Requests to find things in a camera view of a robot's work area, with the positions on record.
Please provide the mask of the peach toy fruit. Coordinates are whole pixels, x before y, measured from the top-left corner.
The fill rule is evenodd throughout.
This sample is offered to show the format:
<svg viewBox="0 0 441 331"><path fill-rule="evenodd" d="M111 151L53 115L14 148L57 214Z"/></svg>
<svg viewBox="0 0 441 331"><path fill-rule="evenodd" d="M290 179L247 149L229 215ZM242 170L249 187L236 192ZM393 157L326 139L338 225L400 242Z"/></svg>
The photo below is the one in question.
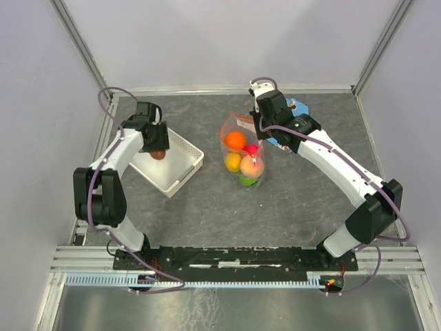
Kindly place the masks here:
<svg viewBox="0 0 441 331"><path fill-rule="evenodd" d="M257 179L265 171L265 164L261 158L247 155L240 163L240 171L246 177Z"/></svg>

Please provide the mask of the white perforated plastic basket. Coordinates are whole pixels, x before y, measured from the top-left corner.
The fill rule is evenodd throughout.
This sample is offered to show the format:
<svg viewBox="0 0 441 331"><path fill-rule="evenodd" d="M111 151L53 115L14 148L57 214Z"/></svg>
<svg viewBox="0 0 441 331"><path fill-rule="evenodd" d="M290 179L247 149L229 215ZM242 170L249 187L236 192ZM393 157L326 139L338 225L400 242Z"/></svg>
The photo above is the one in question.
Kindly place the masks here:
<svg viewBox="0 0 441 331"><path fill-rule="evenodd" d="M130 166L167 198L172 198L202 166L204 153L171 128L168 136L170 149L164 159L138 153Z"/></svg>

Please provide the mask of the brown kiwi toy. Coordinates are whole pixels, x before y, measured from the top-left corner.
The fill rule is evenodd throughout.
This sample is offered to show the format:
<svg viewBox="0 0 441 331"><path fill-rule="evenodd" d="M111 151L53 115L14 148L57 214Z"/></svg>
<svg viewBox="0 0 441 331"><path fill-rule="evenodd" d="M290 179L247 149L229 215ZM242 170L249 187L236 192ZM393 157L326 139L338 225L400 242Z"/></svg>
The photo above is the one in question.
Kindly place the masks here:
<svg viewBox="0 0 441 331"><path fill-rule="evenodd" d="M163 160L166 156L166 151L165 150L155 150L155 151L151 151L150 152L150 156L151 158L160 161Z"/></svg>

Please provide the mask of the yellow lemon toy fruit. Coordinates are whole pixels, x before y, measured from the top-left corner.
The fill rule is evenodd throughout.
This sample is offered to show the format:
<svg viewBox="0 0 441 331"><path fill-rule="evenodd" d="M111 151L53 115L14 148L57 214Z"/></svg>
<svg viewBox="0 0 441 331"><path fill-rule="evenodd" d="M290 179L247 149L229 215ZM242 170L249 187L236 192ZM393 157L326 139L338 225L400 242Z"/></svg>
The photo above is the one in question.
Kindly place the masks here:
<svg viewBox="0 0 441 331"><path fill-rule="evenodd" d="M238 172L242 162L242 157L237 152L228 152L225 155L225 166L230 172Z"/></svg>

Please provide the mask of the red apple toy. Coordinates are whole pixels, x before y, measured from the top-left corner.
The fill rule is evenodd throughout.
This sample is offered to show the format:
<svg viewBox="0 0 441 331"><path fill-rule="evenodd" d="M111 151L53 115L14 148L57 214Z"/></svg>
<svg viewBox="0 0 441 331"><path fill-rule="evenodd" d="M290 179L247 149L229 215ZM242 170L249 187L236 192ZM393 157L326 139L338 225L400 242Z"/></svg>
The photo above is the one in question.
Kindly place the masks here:
<svg viewBox="0 0 441 331"><path fill-rule="evenodd" d="M250 155L256 155L258 152L258 146L256 144L249 144L243 148L244 152Z"/></svg>

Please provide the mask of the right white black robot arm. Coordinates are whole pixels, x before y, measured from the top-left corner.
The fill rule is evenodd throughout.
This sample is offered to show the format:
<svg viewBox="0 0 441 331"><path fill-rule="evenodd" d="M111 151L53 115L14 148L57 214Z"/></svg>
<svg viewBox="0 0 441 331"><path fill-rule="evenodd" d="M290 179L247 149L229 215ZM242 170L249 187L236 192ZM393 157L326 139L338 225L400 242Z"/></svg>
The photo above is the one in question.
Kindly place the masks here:
<svg viewBox="0 0 441 331"><path fill-rule="evenodd" d="M331 179L347 196L354 212L344 225L320 244L317 264L326 270L341 262L341 256L382 236L396 220L402 220L402 186L365 170L332 141L321 125L308 114L294 115L284 94L270 83L252 84L251 116L260 140L275 139L308 160Z"/></svg>

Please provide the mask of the clear zip bag orange zipper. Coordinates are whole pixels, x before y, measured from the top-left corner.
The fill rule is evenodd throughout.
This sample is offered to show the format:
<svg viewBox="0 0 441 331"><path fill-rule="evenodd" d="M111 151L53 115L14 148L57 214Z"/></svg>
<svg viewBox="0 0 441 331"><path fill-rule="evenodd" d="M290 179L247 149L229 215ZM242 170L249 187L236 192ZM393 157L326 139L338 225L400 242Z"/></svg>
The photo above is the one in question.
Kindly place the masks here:
<svg viewBox="0 0 441 331"><path fill-rule="evenodd" d="M265 160L265 152L264 152L264 148L263 148L263 141L259 140L258 137L256 136L254 122L251 117L247 117L247 116L236 114L234 112L230 112L228 114L226 120L224 120L224 122L219 130L220 149L221 149L221 152L223 155L223 162L225 159L225 155L228 152L237 152L241 155L242 159L245 156L250 155L250 154L247 154L246 152L244 152L244 150L232 150L231 148L227 147L227 145L225 144L225 137L231 131L242 132L246 136L247 145L256 144L258 146L258 152L256 153L256 155L252 155L252 156L259 157L263 160L263 163L265 164L265 171L263 172L263 174L260 177L257 178L258 183L256 185L254 185L253 187L247 188L247 187L242 186L238 181L238 177L240 175L243 175L240 170L238 172L230 172L226 168L226 166L225 166L225 168L227 169L228 173L230 173L230 175L233 176L233 178L235 178L235 180L244 189L249 190L249 191L256 190L263 182L263 180L265 178L265 173L267 170L266 160Z"/></svg>

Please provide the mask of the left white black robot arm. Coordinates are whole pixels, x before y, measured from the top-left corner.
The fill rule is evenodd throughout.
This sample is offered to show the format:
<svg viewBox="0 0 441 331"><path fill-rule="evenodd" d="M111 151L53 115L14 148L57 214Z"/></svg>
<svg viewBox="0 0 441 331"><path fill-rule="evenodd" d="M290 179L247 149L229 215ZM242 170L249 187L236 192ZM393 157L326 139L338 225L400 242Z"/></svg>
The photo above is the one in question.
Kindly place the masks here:
<svg viewBox="0 0 441 331"><path fill-rule="evenodd" d="M167 123L160 106L138 101L135 113L119 126L115 139L96 161L73 173L76 217L97 232L106 233L138 269L152 262L150 242L127 216L127 200L121 176L132 159L141 153L159 154L170 148Z"/></svg>

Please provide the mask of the green watermelon toy ball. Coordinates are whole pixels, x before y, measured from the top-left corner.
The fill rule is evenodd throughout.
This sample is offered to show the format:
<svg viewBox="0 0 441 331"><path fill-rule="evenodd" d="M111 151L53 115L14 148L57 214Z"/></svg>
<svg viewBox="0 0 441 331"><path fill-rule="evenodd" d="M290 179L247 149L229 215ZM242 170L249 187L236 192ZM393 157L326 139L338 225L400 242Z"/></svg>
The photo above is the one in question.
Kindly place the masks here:
<svg viewBox="0 0 441 331"><path fill-rule="evenodd" d="M257 178L246 177L244 175L240 175L238 177L238 181L242 186L247 187L247 188L253 187L254 185L256 185L258 183Z"/></svg>

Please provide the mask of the orange toy fruit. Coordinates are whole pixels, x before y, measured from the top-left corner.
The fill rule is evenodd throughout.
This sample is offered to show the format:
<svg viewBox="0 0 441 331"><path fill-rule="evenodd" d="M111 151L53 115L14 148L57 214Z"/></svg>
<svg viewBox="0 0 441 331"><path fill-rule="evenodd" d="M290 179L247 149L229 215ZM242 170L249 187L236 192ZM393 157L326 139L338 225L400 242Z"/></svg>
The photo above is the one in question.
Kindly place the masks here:
<svg viewBox="0 0 441 331"><path fill-rule="evenodd" d="M225 137L225 144L232 150L243 150L247 145L246 136L240 131L231 131Z"/></svg>

